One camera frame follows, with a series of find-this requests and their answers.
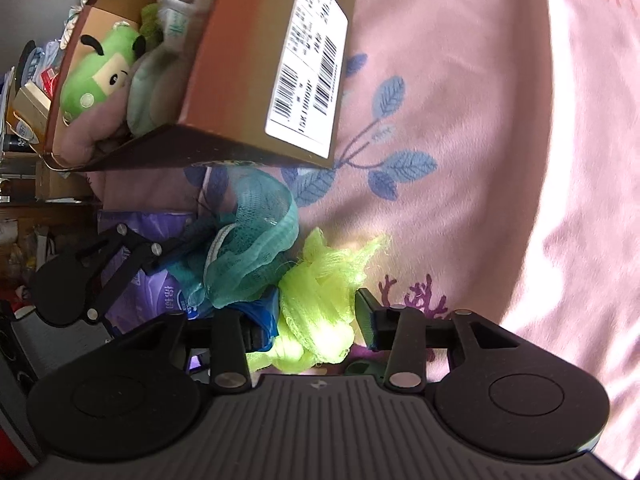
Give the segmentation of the brown plush teddy bear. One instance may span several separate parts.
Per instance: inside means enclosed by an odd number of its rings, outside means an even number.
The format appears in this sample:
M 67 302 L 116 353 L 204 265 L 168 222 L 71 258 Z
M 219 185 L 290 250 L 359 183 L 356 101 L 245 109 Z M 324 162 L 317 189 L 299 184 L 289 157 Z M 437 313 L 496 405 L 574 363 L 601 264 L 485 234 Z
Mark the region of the brown plush teddy bear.
M 140 138 L 174 122 L 215 0 L 156 0 L 141 11 L 136 31 L 145 54 L 122 88 L 65 125 L 54 156 L 65 167 L 86 166 L 126 136 Z

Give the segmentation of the brown cardboard box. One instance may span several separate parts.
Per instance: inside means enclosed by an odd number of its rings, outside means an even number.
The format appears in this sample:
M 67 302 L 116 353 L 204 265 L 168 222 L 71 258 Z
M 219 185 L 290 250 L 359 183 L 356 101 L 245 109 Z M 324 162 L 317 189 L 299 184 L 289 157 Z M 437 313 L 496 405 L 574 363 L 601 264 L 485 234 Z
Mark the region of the brown cardboard box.
M 265 133 L 294 0 L 215 0 L 196 51 L 178 118 L 118 144 L 87 171 L 180 167 L 209 162 L 267 166 L 333 164 L 346 47 L 355 0 L 336 0 L 348 18 L 330 156 L 323 159 Z

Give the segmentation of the yellow-green mesh bath sponge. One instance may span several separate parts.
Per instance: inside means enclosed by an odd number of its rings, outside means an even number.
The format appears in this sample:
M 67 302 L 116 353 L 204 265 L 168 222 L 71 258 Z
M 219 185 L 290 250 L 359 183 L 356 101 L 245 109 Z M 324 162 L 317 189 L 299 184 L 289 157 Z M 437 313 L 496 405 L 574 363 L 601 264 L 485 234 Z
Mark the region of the yellow-green mesh bath sponge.
M 285 374 L 318 364 L 340 364 L 355 342 L 355 294 L 366 281 L 370 260 L 387 245 L 377 236 L 358 247 L 333 248 L 312 230 L 295 266 L 278 284 L 278 336 L 270 350 L 252 352 L 252 373 L 273 366 Z

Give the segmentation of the pink floral bed sheet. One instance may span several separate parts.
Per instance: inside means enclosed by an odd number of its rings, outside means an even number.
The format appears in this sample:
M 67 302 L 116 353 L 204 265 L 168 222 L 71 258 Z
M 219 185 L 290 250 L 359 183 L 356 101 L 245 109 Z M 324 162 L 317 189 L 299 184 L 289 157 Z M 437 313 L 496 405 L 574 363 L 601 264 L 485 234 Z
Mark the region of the pink floral bed sheet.
M 382 301 L 467 308 L 596 376 L 639 470 L 639 0 L 356 0 L 335 164 L 303 231 L 386 237 Z

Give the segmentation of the green frog plush toy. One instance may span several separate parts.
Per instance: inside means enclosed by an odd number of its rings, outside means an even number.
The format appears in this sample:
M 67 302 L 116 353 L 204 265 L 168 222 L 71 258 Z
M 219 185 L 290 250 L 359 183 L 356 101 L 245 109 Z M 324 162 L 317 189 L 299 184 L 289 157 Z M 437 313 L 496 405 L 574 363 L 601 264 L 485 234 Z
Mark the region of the green frog plush toy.
M 66 126 L 122 88 L 146 49 L 145 38 L 126 22 L 115 23 L 102 40 L 82 34 L 80 43 L 90 52 L 67 75 L 62 87 L 60 107 Z

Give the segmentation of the white shipping label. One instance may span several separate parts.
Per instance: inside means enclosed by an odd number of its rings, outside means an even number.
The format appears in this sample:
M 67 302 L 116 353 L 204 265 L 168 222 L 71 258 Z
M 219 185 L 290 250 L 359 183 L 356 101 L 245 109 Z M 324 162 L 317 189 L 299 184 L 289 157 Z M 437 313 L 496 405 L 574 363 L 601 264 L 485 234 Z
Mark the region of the white shipping label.
M 348 18 L 336 0 L 294 0 L 265 133 L 330 156 Z

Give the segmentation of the teal mesh bath sponge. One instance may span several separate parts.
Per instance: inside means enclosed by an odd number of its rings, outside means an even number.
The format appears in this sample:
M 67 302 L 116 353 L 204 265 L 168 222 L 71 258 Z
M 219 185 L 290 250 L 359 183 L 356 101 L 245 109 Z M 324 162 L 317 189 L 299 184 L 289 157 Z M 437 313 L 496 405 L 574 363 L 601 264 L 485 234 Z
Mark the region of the teal mesh bath sponge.
M 253 301 L 288 270 L 286 253 L 299 233 L 298 211 L 286 185 L 250 166 L 216 166 L 227 178 L 232 209 L 198 219 L 210 226 L 192 252 L 168 272 L 178 282 L 178 306 L 192 318 Z

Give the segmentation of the purple tissue pack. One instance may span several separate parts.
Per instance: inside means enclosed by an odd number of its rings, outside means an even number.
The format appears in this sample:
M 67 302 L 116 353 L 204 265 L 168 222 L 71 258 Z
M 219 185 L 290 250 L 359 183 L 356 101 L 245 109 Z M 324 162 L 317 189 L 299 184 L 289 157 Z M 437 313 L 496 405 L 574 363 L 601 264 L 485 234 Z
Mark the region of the purple tissue pack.
M 98 217 L 98 230 L 104 232 L 123 224 L 150 242 L 171 244 L 169 257 L 160 259 L 160 267 L 146 274 L 140 270 L 127 284 L 122 294 L 106 312 L 107 321 L 119 334 L 130 332 L 157 315 L 178 311 L 181 285 L 168 268 L 189 252 L 200 250 L 210 240 L 217 225 L 213 219 L 199 219 L 190 212 L 140 212 L 102 210 Z

